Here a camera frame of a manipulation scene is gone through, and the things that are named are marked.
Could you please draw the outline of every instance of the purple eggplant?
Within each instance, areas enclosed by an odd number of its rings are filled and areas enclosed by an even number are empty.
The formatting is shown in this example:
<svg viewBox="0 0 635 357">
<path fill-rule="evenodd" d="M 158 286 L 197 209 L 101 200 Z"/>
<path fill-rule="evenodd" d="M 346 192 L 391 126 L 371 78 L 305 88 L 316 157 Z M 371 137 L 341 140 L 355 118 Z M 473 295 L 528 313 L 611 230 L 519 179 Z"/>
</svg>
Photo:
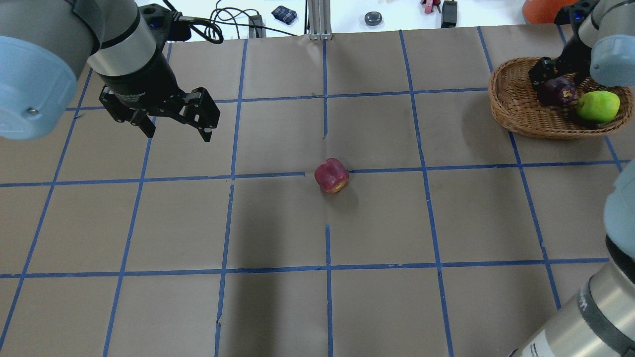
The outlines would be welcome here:
<svg viewBox="0 0 635 357">
<path fill-rule="evenodd" d="M 565 77 L 550 79 L 538 87 L 538 100 L 543 105 L 565 105 L 575 98 L 575 84 Z"/>
</svg>

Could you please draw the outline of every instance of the white table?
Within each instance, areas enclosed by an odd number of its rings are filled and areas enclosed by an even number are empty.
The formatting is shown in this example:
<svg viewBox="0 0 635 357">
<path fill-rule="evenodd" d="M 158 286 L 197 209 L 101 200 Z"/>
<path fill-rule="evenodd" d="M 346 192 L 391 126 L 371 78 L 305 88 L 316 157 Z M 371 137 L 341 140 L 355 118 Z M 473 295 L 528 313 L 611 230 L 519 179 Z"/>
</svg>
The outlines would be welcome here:
<svg viewBox="0 0 635 357">
<path fill-rule="evenodd" d="M 136 0 L 139 6 L 157 3 L 161 0 Z M 457 27 L 494 26 L 524 24 L 521 8 L 524 0 L 458 0 Z M 209 17 L 214 10 L 214 0 L 172 0 L 172 5 L 186 16 Z M 298 19 L 291 25 L 276 20 L 271 11 L 279 5 L 286 6 L 298 13 Z M 253 8 L 260 12 L 265 26 L 284 30 L 293 34 L 303 34 L 304 0 L 223 0 L 219 7 L 235 7 L 239 9 Z M 379 11 L 384 22 L 370 27 L 364 23 L 364 14 Z M 241 17 L 239 22 L 247 24 Z M 338 32 L 373 32 L 413 29 L 437 29 L 441 26 L 441 14 L 436 8 L 431 14 L 424 13 L 420 0 L 334 0 L 331 2 L 331 28 Z M 221 25 L 223 35 L 227 39 L 235 39 L 236 28 L 233 25 Z M 239 28 L 240 37 L 248 37 L 248 28 Z M 278 32 L 267 31 L 267 37 L 285 36 Z M 198 35 L 192 41 L 202 40 Z"/>
</svg>

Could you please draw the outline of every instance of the black puck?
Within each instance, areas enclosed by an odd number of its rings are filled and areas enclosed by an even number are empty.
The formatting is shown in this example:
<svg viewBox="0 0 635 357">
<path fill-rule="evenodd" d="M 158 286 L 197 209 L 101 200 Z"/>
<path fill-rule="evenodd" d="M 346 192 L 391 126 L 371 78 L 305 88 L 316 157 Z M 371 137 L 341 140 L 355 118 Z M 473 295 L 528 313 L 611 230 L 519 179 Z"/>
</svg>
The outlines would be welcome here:
<svg viewBox="0 0 635 357">
<path fill-rule="evenodd" d="M 382 23 L 382 14 L 377 11 L 371 11 L 364 16 L 364 21 L 368 26 L 377 26 Z"/>
</svg>

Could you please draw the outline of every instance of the apple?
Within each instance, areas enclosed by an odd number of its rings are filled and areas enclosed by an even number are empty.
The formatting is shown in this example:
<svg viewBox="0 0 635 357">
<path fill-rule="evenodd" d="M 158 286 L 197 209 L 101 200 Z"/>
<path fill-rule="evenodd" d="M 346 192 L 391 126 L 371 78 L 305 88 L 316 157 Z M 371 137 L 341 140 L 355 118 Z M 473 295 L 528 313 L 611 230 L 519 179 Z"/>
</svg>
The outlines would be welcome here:
<svg viewBox="0 0 635 357">
<path fill-rule="evenodd" d="M 575 98 L 575 84 L 566 77 L 550 79 L 538 87 L 537 94 L 543 105 L 565 105 Z"/>
<path fill-rule="evenodd" d="M 620 97 L 610 91 L 598 90 L 585 93 L 578 100 L 575 111 L 580 118 L 593 123 L 608 123 L 620 109 Z"/>
<path fill-rule="evenodd" d="M 319 165 L 313 174 L 320 188 L 327 193 L 338 193 L 349 181 L 349 172 L 335 158 L 330 158 Z"/>
</svg>

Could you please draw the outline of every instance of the wicker basket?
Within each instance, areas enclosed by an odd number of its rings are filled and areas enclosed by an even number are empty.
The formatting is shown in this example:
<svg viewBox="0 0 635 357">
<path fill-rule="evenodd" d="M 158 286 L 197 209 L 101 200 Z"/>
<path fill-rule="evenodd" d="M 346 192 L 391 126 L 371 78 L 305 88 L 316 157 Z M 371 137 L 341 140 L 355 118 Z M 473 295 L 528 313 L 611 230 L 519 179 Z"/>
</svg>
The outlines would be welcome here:
<svg viewBox="0 0 635 357">
<path fill-rule="evenodd" d="M 538 57 L 523 57 L 500 65 L 490 78 L 490 102 L 494 119 L 505 129 L 534 138 L 575 139 L 607 135 L 631 121 L 633 97 L 624 87 L 607 88 L 593 79 L 577 86 L 576 100 L 564 107 L 544 106 L 531 87 L 529 70 Z M 575 114 L 577 99 L 589 91 L 608 90 L 620 97 L 621 105 L 613 121 L 601 126 L 581 122 Z"/>
</svg>

